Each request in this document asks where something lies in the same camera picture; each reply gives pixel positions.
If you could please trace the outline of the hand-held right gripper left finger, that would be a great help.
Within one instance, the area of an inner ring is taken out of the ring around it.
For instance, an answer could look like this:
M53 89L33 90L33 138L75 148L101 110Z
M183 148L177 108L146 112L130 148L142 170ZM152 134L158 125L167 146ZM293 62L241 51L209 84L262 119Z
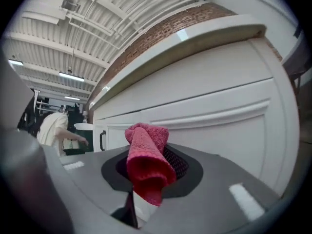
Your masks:
M132 199L129 192L114 190L101 167L110 152L58 157L44 145L47 170L64 203L76 234L136 234L138 230L113 217Z

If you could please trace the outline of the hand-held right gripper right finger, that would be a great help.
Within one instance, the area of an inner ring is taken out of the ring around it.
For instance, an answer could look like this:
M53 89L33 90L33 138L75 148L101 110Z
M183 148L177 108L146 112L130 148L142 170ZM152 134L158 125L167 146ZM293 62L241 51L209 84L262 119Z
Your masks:
M267 212L280 197L234 162L185 146L165 153L188 164L186 174L162 191L162 204L141 228L146 234L227 234L251 223L230 187L242 185Z

